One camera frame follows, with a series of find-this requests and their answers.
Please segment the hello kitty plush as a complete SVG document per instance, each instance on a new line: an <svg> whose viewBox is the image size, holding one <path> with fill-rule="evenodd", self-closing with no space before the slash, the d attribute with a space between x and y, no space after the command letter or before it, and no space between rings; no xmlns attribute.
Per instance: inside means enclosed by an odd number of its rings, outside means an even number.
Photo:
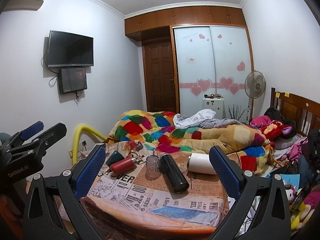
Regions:
<svg viewBox="0 0 320 240"><path fill-rule="evenodd" d="M287 200L288 200L289 204L291 204L292 201L294 200L295 195L296 195L295 187L292 184L286 184L285 191L286 191L286 195L287 195Z"/></svg>

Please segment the colourful patchwork quilt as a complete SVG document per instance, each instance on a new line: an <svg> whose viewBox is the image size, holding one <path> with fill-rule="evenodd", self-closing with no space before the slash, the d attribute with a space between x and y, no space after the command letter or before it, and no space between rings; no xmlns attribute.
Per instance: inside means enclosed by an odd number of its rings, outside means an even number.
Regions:
<svg viewBox="0 0 320 240"><path fill-rule="evenodd" d="M135 141L150 151L161 153L209 153L219 146L242 170L262 173L272 163L271 142L258 129L239 124L221 128L177 128L173 112L144 112L130 110L123 113L108 138L113 142Z"/></svg>

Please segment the small black wall monitor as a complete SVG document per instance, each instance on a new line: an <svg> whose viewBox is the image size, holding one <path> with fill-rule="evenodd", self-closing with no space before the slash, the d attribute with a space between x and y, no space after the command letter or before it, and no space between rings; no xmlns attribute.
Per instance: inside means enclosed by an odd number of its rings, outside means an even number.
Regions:
<svg viewBox="0 0 320 240"><path fill-rule="evenodd" d="M78 92L87 89L87 75L84 67L61 68L57 76L60 94Z"/></svg>

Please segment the white small cabinet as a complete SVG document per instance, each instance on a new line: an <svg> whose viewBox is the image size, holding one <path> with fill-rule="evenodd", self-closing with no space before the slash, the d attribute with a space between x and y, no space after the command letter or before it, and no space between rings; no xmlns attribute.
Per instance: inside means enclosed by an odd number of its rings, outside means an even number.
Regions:
<svg viewBox="0 0 320 240"><path fill-rule="evenodd" d="M203 98L202 108L215 111L217 119L225 117L224 98Z"/></svg>

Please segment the black thermos bottle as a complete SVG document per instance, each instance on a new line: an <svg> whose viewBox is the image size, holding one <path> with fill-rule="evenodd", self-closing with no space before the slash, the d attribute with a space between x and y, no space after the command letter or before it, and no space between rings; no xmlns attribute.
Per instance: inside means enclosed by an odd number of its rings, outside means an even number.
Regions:
<svg viewBox="0 0 320 240"><path fill-rule="evenodd" d="M189 189L189 183L170 154L161 155L159 169L169 181L174 193L183 193Z"/></svg>

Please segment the brown wooden door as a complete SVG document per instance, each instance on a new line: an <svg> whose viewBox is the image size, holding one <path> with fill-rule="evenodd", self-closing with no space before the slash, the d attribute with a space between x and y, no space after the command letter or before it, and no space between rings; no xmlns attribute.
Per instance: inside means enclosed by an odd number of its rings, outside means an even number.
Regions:
<svg viewBox="0 0 320 240"><path fill-rule="evenodd" d="M170 39L142 43L146 105L149 112L177 112L175 68Z"/></svg>

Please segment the newspaper print tablecloth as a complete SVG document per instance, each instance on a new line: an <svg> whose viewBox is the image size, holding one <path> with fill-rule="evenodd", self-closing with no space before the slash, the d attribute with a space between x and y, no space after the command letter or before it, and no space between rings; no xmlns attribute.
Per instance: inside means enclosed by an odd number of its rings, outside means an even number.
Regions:
<svg viewBox="0 0 320 240"><path fill-rule="evenodd" d="M148 156L161 153L139 142L106 144L106 155L118 151L135 157L133 170L114 175L104 165L80 202L107 239L206 239L229 211L227 194L216 175L189 172L188 152L173 159L189 183L175 194L167 178L146 168Z"/></svg>

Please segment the wooden overhead cabinets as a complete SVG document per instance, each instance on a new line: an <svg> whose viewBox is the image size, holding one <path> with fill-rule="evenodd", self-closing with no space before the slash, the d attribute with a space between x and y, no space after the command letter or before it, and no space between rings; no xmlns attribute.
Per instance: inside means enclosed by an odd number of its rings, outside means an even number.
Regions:
<svg viewBox="0 0 320 240"><path fill-rule="evenodd" d="M171 25L217 23L245 26L243 12L239 8L198 5L157 10L127 18L125 35L135 41L170 36Z"/></svg>

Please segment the clear plastic cup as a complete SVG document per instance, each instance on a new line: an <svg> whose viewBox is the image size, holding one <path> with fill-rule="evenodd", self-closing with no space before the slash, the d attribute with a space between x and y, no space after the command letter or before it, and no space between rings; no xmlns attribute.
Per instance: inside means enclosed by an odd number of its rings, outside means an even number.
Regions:
<svg viewBox="0 0 320 240"><path fill-rule="evenodd" d="M146 158L146 173L150 177L156 177L159 175L159 157L156 155L150 155Z"/></svg>

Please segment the blue paper booklet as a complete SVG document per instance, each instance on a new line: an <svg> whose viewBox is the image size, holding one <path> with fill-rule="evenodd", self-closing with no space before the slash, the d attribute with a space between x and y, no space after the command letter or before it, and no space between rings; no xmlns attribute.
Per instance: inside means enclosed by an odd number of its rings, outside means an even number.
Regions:
<svg viewBox="0 0 320 240"><path fill-rule="evenodd" d="M280 174L284 185L291 185L295 191L299 189L300 174Z"/></svg>

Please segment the red thermos bottle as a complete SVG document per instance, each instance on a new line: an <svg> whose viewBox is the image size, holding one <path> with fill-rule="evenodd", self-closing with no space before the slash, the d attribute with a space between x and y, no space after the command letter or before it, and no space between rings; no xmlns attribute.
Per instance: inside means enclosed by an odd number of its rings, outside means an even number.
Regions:
<svg viewBox="0 0 320 240"><path fill-rule="evenodd" d="M112 170L113 174L115 176L124 174L126 172L129 172L133 169L135 169L137 165L137 159L136 158L125 158L121 161L118 161L110 166L110 169Z"/></svg>

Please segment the black wall television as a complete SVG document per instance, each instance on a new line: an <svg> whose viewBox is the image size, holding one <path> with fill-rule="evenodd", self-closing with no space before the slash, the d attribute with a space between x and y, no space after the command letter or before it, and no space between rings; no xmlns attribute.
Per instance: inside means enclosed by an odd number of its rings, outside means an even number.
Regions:
<svg viewBox="0 0 320 240"><path fill-rule="evenodd" d="M94 66L94 39L92 37L51 30L49 33L47 66Z"/></svg>

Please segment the white thermos bottle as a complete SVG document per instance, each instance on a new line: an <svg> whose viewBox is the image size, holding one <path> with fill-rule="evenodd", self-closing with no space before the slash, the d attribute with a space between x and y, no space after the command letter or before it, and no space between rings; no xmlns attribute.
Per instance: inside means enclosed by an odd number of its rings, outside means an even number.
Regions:
<svg viewBox="0 0 320 240"><path fill-rule="evenodd" d="M192 153L188 158L187 168L190 172L216 175L207 154Z"/></svg>

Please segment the grey striped cloth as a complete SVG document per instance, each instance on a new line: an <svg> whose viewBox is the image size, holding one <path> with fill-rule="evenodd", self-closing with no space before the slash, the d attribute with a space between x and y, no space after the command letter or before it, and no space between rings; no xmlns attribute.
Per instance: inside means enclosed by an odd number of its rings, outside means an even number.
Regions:
<svg viewBox="0 0 320 240"><path fill-rule="evenodd" d="M211 129L225 128L228 125L243 125L241 122L235 119L216 118L216 112L212 109L202 109L190 117L181 114L176 114L173 117L173 123L174 126L179 129L192 127Z"/></svg>

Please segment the sliding wardrobe with hearts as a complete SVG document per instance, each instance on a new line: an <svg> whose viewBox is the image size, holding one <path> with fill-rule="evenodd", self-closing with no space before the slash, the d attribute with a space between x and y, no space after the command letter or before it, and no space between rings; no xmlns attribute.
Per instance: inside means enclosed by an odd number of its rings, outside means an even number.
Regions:
<svg viewBox="0 0 320 240"><path fill-rule="evenodd" d="M252 71L247 30L203 25L174 28L180 113L192 116L203 98L224 98L225 117L245 123L249 98L245 79Z"/></svg>

